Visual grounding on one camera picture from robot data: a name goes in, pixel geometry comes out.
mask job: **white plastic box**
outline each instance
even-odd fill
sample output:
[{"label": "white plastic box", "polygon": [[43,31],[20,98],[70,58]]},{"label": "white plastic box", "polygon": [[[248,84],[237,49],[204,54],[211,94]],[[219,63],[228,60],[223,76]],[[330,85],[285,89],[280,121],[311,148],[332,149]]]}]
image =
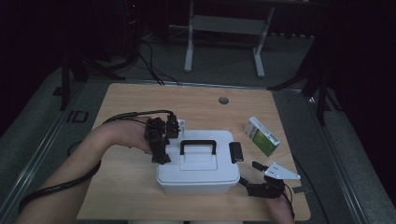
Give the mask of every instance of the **white plastic box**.
[{"label": "white plastic box", "polygon": [[[187,130],[178,139],[169,139],[166,153],[171,161],[158,165],[157,181],[165,194],[220,194],[236,185],[240,178],[239,166],[232,163],[229,144],[233,135],[228,131]],[[216,153],[209,143],[184,146],[184,140],[211,140],[216,142]]]}]

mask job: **dark background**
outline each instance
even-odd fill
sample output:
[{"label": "dark background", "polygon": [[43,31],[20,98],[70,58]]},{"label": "dark background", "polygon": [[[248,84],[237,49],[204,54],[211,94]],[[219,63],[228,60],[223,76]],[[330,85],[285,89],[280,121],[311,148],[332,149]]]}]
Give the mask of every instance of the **dark background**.
[{"label": "dark background", "polygon": [[[94,59],[108,60],[136,48],[117,43],[121,35],[109,38],[108,26],[99,20],[115,17],[123,28],[125,6],[135,17],[166,40],[167,25],[188,23],[188,1],[27,1],[0,3],[0,108],[2,134],[19,115],[42,81],[62,62],[70,46]],[[202,1],[196,10],[211,14],[261,17],[256,2],[243,9],[231,4]],[[332,67],[331,87],[335,89],[358,134],[377,175],[395,203],[391,181],[396,162],[396,9],[393,1],[337,1],[333,7],[282,4],[276,8],[270,28],[272,35],[314,35],[316,44],[305,58],[315,64],[318,56]],[[108,6],[116,4],[111,10]],[[128,35],[136,33],[129,30]]]}]

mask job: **black handle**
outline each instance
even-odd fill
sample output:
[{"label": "black handle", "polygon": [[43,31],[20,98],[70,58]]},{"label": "black handle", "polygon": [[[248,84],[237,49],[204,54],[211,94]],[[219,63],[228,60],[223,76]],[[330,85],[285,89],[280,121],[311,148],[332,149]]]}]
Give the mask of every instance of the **black handle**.
[{"label": "black handle", "polygon": [[211,145],[212,155],[216,155],[216,141],[215,140],[183,140],[180,142],[180,155],[184,155],[184,146],[186,145]]}]

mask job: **box lid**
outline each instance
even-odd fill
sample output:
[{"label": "box lid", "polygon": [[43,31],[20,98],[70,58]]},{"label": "box lid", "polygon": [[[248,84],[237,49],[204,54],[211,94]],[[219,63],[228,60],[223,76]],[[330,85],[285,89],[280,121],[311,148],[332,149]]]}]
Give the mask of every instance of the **box lid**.
[{"label": "box lid", "polygon": [[169,139],[166,153],[171,161],[158,165],[157,180],[162,185],[222,185],[239,181],[239,166],[232,163],[228,131],[187,130],[178,139]]}]

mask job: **white table leg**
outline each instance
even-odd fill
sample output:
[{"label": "white table leg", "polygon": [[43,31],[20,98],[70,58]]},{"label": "white table leg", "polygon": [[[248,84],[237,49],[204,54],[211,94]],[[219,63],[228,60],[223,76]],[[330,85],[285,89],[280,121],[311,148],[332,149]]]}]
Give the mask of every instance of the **white table leg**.
[{"label": "white table leg", "polygon": [[262,56],[260,55],[260,53],[262,52],[262,45],[264,44],[265,37],[267,37],[268,29],[270,28],[270,24],[271,24],[271,19],[274,16],[274,11],[275,8],[271,7],[270,11],[268,12],[267,19],[264,22],[264,26],[262,27],[262,34],[260,37],[259,45],[253,49],[253,57],[254,57],[254,62],[256,64],[257,76],[260,78],[265,76],[264,69],[262,66]]},{"label": "white table leg", "polygon": [[184,71],[189,73],[192,71],[192,54],[194,45],[192,43],[192,31],[193,31],[193,1],[190,1],[190,19],[189,19],[189,44],[187,46],[186,61],[184,63]]}]

